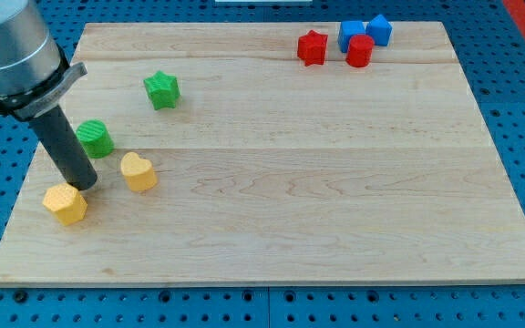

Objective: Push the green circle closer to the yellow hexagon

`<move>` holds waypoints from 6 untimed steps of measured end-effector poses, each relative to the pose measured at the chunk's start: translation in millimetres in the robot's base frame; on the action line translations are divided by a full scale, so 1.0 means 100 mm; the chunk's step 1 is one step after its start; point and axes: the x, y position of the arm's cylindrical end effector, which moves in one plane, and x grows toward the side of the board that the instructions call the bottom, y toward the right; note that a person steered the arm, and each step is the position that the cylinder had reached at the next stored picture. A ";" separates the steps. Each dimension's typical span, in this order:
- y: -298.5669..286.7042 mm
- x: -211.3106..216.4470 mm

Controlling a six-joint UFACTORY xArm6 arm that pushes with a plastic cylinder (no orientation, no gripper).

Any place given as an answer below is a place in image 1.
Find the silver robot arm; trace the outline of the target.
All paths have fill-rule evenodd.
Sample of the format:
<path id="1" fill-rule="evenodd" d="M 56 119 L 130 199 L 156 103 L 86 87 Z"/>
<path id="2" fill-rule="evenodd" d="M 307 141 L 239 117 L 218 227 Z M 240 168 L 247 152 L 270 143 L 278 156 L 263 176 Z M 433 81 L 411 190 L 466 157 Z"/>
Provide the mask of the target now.
<path id="1" fill-rule="evenodd" d="M 0 0 L 0 116 L 43 116 L 87 73 L 70 65 L 30 0 Z"/>

